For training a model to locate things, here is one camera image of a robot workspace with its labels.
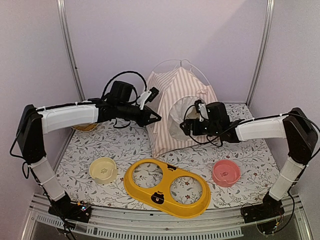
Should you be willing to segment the pink striped pet tent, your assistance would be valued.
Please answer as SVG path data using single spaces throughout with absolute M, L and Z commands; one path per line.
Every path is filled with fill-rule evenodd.
M 211 85 L 202 83 L 190 70 L 178 67 L 165 73 L 152 72 L 147 79 L 148 87 L 159 90 L 152 102 L 146 105 L 161 116 L 161 120 L 146 127 L 151 154 L 157 158 L 177 149 L 195 146 L 205 141 L 205 136 L 193 141 L 186 136 L 180 124 L 187 114 L 196 111 L 194 103 L 202 100 L 205 104 L 218 99 Z

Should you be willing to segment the pink pet bowl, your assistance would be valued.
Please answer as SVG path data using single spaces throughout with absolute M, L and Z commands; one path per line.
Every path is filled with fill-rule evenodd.
M 240 178 L 241 170 L 232 160 L 219 160 L 212 168 L 212 179 L 220 187 L 232 187 Z

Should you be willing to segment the white tent pole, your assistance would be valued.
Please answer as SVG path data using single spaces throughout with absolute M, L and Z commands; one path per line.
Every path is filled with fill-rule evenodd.
M 183 64 L 184 62 L 187 62 L 187 64 L 189 65 L 190 67 L 190 71 L 197 77 L 197 75 L 194 73 L 194 70 L 196 70 L 203 78 L 203 83 L 206 83 L 207 85 L 212 85 L 210 83 L 210 81 L 208 80 L 208 78 L 206 77 L 206 75 L 197 67 L 195 66 L 194 64 L 192 64 L 188 59 L 166 59 L 166 60 L 163 60 L 161 62 L 159 62 L 152 70 L 151 70 L 151 73 L 155 73 L 155 70 L 157 67 L 159 67 L 160 65 L 164 64 L 164 63 L 168 63 L 168 62 L 176 62 L 176 65 L 173 67 L 173 69 L 177 69 L 178 66 L 179 67 L 183 67 Z

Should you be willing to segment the cream pet bowl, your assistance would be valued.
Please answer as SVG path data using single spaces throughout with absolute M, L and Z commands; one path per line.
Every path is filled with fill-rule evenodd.
M 118 175 L 116 162 L 109 157 L 97 158 L 89 166 L 89 175 L 96 184 L 110 184 Z

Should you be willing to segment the yellow double bowl holder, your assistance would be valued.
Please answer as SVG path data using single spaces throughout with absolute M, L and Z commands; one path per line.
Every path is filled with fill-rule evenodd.
M 134 170 L 145 163 L 159 166 L 163 173 L 160 183 L 151 188 L 140 187 L 133 180 Z M 175 179 L 180 177 L 191 177 L 200 183 L 202 194 L 195 203 L 182 204 L 173 199 L 170 187 Z M 157 210 L 183 219 L 195 218 L 201 215 L 208 208 L 211 201 L 210 187 L 202 177 L 152 158 L 142 159 L 132 164 L 124 175 L 123 184 L 125 191 L 132 198 Z

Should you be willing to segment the brown checkered mat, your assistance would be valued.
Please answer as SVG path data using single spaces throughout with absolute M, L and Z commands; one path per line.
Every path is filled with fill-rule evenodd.
M 199 119 L 200 115 L 196 111 L 191 111 L 186 115 L 187 119 Z

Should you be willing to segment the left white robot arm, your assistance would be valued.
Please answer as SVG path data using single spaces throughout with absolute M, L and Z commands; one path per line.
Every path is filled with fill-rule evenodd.
M 159 94 L 155 87 L 145 88 L 130 100 L 135 87 L 127 82 L 118 81 L 120 74 L 115 75 L 106 84 L 101 97 L 90 98 L 81 102 L 65 103 L 49 107 L 36 108 L 29 104 L 24 107 L 13 145 L 18 145 L 22 159 L 29 167 L 35 179 L 47 192 L 49 199 L 55 202 L 55 209 L 63 216 L 70 217 L 74 213 L 74 205 L 61 184 L 53 168 L 48 162 L 44 145 L 44 135 L 52 131 L 76 125 L 104 123 L 123 119 L 134 121 L 145 127 L 161 120 L 151 108 L 146 106 Z

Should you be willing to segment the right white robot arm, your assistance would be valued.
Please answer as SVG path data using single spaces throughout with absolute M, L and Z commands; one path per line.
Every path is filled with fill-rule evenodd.
M 191 106 L 198 114 L 196 118 L 184 117 L 179 127 L 186 136 L 212 137 L 221 143 L 240 143 L 254 139 L 281 138 L 287 141 L 288 157 L 276 182 L 264 197 L 258 213 L 269 218 L 278 210 L 278 203 L 289 194 L 303 174 L 309 162 L 319 153 L 317 146 L 320 128 L 299 108 L 277 115 L 238 119 L 231 121 L 225 104 L 204 104 L 201 100 Z

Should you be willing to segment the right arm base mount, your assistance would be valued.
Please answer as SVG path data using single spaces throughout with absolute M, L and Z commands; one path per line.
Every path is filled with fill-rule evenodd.
M 283 215 L 285 210 L 281 200 L 275 200 L 267 193 L 262 203 L 245 204 L 241 207 L 240 213 L 245 223 L 252 223 Z

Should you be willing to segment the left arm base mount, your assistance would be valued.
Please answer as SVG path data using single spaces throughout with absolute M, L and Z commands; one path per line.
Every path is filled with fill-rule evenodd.
M 59 200 L 51 200 L 48 213 L 61 219 L 73 220 L 82 223 L 88 223 L 91 217 L 92 208 L 89 202 L 73 202 L 65 192 Z

